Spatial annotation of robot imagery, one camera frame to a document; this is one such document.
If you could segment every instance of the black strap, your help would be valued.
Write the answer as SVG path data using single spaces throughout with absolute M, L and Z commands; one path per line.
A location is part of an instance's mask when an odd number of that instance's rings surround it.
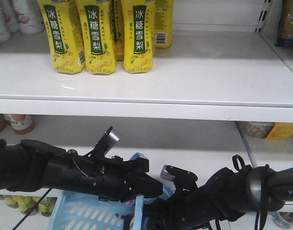
M 214 222 L 215 222 L 215 227 L 217 228 L 217 230 L 221 230 L 221 226 L 220 226 L 219 220 L 216 219 Z
M 239 155 L 235 155 L 232 157 L 232 160 L 233 160 L 233 165 L 234 165 L 234 168 L 239 172 L 241 169 L 239 168 L 239 164 L 238 164 L 238 161 L 241 165 L 241 168 L 244 168 L 246 165 L 244 163 L 244 160 L 242 157 L 240 157 Z
M 258 222 L 259 222 L 259 230 L 263 230 L 267 220 L 269 192 L 265 186 L 265 179 L 267 176 L 268 169 L 269 169 L 269 165 L 266 165 L 264 167 L 263 178 L 261 180 L 260 212 L 256 212 L 255 228 L 254 228 L 255 230 L 258 230 Z
M 205 225 L 208 228 L 208 230 L 213 230 L 212 226 L 210 225 L 210 222 L 207 222 Z
M 36 204 L 25 214 L 25 216 L 14 226 L 11 230 L 16 230 L 22 223 L 25 221 L 25 219 L 34 211 L 35 208 L 38 207 L 38 204 L 46 197 L 46 195 L 51 191 L 52 189 L 49 188 L 43 196 L 36 202 Z

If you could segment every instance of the green label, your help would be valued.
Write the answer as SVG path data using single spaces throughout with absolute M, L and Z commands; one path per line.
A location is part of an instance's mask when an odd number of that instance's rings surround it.
M 52 38 L 54 43 L 54 50 L 58 54 L 65 54 L 65 47 L 62 41 L 62 36 L 60 32 L 60 27 L 57 19 L 57 13 L 55 6 L 52 5 L 44 5 L 43 6 L 50 24 Z
M 102 55 L 104 51 L 100 30 L 100 8 L 98 6 L 85 6 L 85 11 L 88 20 L 91 53 L 94 55 Z
M 138 5 L 133 7 L 134 12 L 134 36 L 135 36 L 135 54 L 143 54 L 146 52 L 145 40 L 145 24 L 146 24 L 147 6 Z

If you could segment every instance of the cable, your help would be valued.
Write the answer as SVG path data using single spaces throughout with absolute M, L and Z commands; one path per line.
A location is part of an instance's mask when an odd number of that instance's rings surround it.
M 22 223 L 25 221 L 25 219 L 32 213 L 32 211 L 40 204 L 40 202 L 46 197 L 46 195 L 51 191 L 52 189 L 49 188 L 43 196 L 40 198 L 40 200 L 37 201 L 37 203 L 25 214 L 25 216 L 17 223 L 16 226 L 13 227 L 12 230 L 16 230 Z

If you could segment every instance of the snack package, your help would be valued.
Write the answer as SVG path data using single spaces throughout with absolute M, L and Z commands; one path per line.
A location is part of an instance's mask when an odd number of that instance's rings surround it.
M 281 46 L 293 44 L 293 0 L 283 0 L 277 40 Z
M 121 0 L 124 17 L 123 67 L 130 73 L 145 73 L 153 68 L 155 1 Z
M 255 138 L 289 139 L 293 137 L 293 123 L 237 121 L 239 130 Z
M 75 0 L 38 2 L 56 71 L 80 73 L 85 68 L 85 53 Z

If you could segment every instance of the yellow bottle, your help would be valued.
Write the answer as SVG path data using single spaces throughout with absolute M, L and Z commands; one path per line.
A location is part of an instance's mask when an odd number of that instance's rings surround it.
M 76 0 L 76 4 L 83 30 L 86 69 L 91 74 L 115 72 L 110 0 Z
M 145 73 L 153 67 L 154 0 L 121 0 L 124 17 L 124 69 Z
M 172 44 L 173 0 L 155 2 L 155 48 L 168 48 Z
M 75 0 L 38 2 L 56 71 L 65 74 L 81 72 L 85 68 L 85 54 Z
M 117 61 L 124 59 L 124 20 L 121 0 L 112 0 L 114 52 Z

